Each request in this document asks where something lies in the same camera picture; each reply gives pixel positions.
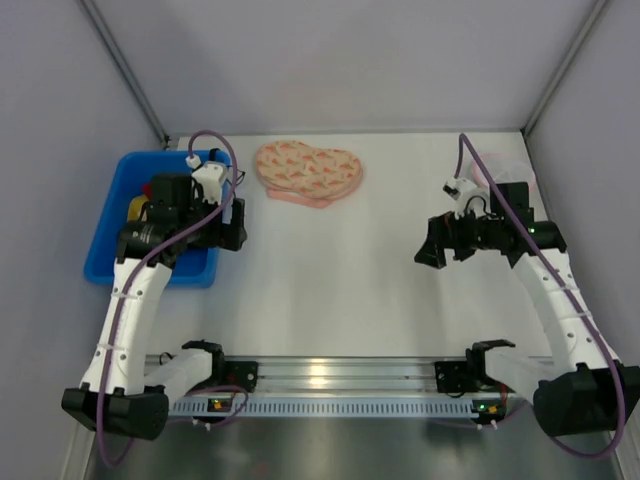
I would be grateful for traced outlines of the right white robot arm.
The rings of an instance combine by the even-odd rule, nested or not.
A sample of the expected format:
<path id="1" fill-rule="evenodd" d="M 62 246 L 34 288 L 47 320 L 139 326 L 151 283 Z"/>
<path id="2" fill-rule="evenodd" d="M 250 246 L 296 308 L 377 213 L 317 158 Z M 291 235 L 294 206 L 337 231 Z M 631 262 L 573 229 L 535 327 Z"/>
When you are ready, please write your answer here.
<path id="1" fill-rule="evenodd" d="M 456 208 L 429 219 L 415 262 L 442 269 L 446 251 L 456 261 L 481 250 L 504 256 L 552 354 L 545 365 L 520 354 L 509 340 L 477 341 L 466 351 L 468 379 L 519 394 L 551 437 L 625 424 L 639 400 L 639 369 L 623 365 L 600 336 L 573 278 L 566 242 L 554 222 L 535 219 L 527 184 L 501 183 L 483 191 L 470 180 L 452 178 L 443 189 Z"/>

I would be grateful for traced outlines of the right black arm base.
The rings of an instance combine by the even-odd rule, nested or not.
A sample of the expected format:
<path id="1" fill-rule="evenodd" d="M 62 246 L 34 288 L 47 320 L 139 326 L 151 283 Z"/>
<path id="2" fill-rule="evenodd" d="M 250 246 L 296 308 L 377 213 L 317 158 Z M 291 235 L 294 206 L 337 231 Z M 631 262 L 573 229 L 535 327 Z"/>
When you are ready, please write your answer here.
<path id="1" fill-rule="evenodd" d="M 455 396 L 476 391 L 465 361 L 437 361 L 433 366 L 439 393 Z"/>

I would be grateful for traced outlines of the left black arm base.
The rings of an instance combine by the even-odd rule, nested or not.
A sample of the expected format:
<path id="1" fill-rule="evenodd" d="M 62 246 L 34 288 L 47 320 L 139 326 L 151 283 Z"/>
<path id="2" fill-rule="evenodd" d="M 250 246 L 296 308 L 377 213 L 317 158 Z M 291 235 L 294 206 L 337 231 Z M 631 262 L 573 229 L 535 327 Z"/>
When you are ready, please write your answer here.
<path id="1" fill-rule="evenodd" d="M 214 385 L 233 385 L 251 393 L 255 390 L 259 363 L 251 360 L 224 360 L 213 371 Z"/>

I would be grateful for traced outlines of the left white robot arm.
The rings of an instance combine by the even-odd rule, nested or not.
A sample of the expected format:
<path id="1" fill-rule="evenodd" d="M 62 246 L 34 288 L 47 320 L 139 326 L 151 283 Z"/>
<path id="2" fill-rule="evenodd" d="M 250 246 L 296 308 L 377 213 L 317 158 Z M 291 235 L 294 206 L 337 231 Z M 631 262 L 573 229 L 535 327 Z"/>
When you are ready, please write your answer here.
<path id="1" fill-rule="evenodd" d="M 177 400 L 221 383 L 225 357 L 216 343 L 189 341 L 151 374 L 145 360 L 159 300 L 179 256 L 199 248 L 237 251 L 247 238 L 244 202 L 225 191 L 227 173 L 213 162 L 189 174 L 154 175 L 143 215 L 120 230 L 99 342 L 79 386 L 65 389 L 61 400 L 87 429 L 154 440 Z"/>

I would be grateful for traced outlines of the floral mesh laundry bag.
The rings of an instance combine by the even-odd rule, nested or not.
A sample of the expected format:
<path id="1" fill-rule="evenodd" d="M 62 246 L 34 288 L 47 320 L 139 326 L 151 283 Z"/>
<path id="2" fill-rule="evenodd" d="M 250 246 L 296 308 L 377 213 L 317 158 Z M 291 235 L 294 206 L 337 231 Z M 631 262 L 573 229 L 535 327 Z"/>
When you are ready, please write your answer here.
<path id="1" fill-rule="evenodd" d="M 351 195 L 364 177 L 364 166 L 352 152 L 295 140 L 262 145 L 254 165 L 269 198 L 318 209 Z"/>

